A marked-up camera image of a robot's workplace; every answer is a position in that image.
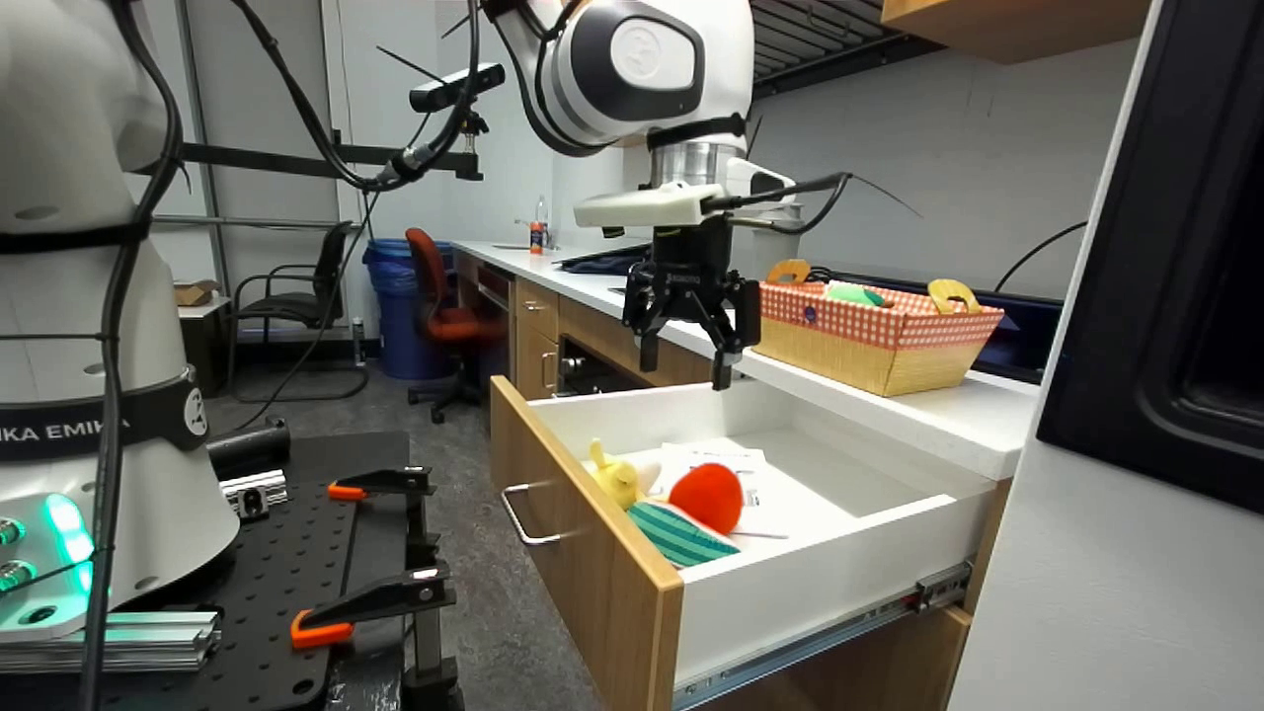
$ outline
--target box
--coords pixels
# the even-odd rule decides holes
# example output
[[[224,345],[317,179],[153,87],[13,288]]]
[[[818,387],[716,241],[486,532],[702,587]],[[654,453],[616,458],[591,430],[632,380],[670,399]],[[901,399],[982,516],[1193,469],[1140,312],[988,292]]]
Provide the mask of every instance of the box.
[[[876,395],[935,391],[964,380],[998,307],[940,316],[928,295],[874,288],[889,307],[823,295],[824,283],[764,283],[760,351]]]

